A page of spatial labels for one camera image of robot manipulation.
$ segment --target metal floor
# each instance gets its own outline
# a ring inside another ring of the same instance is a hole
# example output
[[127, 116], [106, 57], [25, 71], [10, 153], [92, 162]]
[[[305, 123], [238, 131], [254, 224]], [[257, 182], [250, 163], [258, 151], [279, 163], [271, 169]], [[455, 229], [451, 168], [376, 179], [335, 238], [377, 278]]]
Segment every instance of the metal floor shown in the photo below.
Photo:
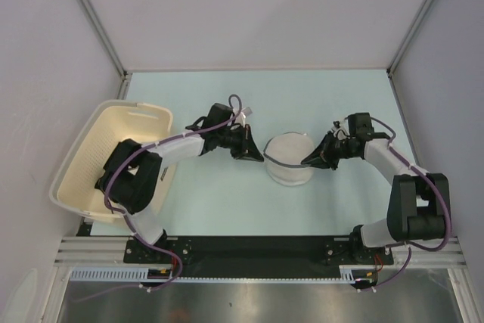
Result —
[[59, 322], [462, 321], [444, 269], [408, 270], [377, 293], [357, 293], [349, 285], [336, 284], [179, 283], [150, 294], [128, 288], [82, 303], [71, 301], [113, 286], [70, 282]]

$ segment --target metal corner post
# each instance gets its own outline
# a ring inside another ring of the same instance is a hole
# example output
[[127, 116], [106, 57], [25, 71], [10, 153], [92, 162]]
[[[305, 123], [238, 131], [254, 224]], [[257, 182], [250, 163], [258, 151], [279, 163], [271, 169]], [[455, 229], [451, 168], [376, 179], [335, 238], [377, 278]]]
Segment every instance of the metal corner post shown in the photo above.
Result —
[[400, 61], [405, 55], [405, 52], [407, 51], [412, 40], [417, 35], [418, 30], [422, 27], [422, 24], [427, 18], [427, 15], [429, 14], [429, 11], [433, 6], [433, 4], [435, 3], [435, 1], [436, 0], [423, 0], [422, 5], [418, 9], [417, 15], [415, 15], [415, 18], [412, 20], [410, 28], [405, 34], [405, 37], [403, 38], [402, 43], [400, 43], [398, 51], [396, 52], [395, 56], [392, 59], [392, 62], [388, 67], [388, 74], [390, 76], [394, 74], [396, 68], [399, 66]]
[[109, 56], [114, 68], [118, 72], [119, 77], [121, 78], [121, 80], [124, 80], [126, 75], [124, 67], [121, 64], [121, 60], [119, 59], [119, 56], [116, 53], [116, 49], [114, 49], [113, 44], [111, 43], [109, 37], [107, 36], [106, 30], [103, 28], [101, 21], [99, 20], [99, 17], [96, 14], [91, 2], [89, 0], [77, 0], [77, 1], [82, 11], [84, 12], [85, 16], [87, 17], [89, 23], [91, 24], [92, 29], [95, 31], [96, 36], [101, 42], [104, 50], [107, 52], [107, 55]]

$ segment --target light blue tabletop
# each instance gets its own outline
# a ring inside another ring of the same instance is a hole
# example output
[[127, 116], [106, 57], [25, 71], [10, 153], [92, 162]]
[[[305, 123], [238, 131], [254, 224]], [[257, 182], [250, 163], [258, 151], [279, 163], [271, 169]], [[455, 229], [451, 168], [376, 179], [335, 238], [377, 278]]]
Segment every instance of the light blue tabletop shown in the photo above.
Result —
[[[290, 131], [306, 132], [318, 145], [334, 120], [367, 111], [396, 130], [396, 145], [411, 158], [384, 70], [135, 73], [127, 99], [169, 108], [173, 132], [180, 132], [233, 93], [252, 108], [247, 122], [261, 151]], [[363, 160], [342, 160], [337, 171], [316, 170], [307, 184], [284, 187], [263, 163], [232, 160], [218, 149], [180, 162], [159, 218], [170, 235], [348, 234], [384, 218], [389, 193]], [[92, 234], [128, 233], [96, 222]]]

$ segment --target beige plastic basket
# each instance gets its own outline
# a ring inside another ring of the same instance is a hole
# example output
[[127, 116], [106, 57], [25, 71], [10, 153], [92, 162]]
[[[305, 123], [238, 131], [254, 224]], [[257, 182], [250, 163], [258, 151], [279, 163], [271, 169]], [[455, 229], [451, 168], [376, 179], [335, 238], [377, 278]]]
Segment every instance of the beige plastic basket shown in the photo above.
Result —
[[[170, 135], [173, 115], [170, 110], [149, 104], [112, 100], [99, 105], [85, 124], [50, 190], [50, 198], [66, 210], [101, 222], [124, 225], [120, 214], [104, 206], [104, 195], [94, 188], [104, 173], [103, 166], [117, 143], [131, 138], [147, 143]], [[160, 171], [151, 205], [161, 210], [172, 183], [175, 166]]]

